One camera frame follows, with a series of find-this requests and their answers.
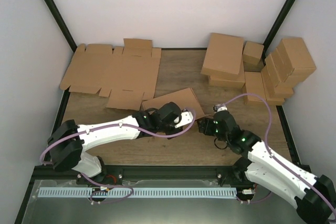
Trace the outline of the brown cardboard box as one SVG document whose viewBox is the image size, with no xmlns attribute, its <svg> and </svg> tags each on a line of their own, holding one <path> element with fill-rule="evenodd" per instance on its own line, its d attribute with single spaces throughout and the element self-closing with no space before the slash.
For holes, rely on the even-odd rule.
<svg viewBox="0 0 336 224">
<path fill-rule="evenodd" d="M 176 103 L 181 110 L 186 108 L 193 109 L 196 113 L 197 120 L 205 116 L 205 113 L 192 88 L 186 88 L 180 91 L 176 91 L 173 93 L 169 93 L 157 98 L 144 101 L 142 102 L 141 109 L 143 110 L 150 108 L 159 109 L 169 102 Z"/>
</svg>

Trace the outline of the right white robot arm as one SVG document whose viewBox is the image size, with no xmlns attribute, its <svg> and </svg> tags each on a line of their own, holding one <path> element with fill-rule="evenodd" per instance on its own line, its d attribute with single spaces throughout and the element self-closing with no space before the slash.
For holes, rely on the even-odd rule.
<svg viewBox="0 0 336 224">
<path fill-rule="evenodd" d="M 259 184 L 294 207 L 305 223 L 327 223 L 335 215 L 335 188 L 332 180 L 296 166 L 266 147 L 256 134 L 242 130 L 226 110 L 213 118 L 197 121 L 199 132 L 226 143 L 240 159 L 234 164 L 238 183 Z"/>
</svg>

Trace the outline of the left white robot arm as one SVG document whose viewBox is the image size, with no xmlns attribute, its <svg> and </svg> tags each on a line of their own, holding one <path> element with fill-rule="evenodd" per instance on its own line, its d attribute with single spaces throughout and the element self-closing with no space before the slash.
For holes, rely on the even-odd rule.
<svg viewBox="0 0 336 224">
<path fill-rule="evenodd" d="M 126 118 L 92 125 L 77 125 L 74 120 L 64 122 L 48 139 L 52 146 L 49 155 L 53 169 L 57 172 L 75 170 L 86 174 L 95 184 L 102 184 L 107 178 L 103 161 L 88 154 L 88 150 L 111 142 L 134 140 L 158 132 L 168 138 L 183 131 L 193 114 L 181 110 L 174 102 L 161 108 L 138 111 Z"/>
</svg>

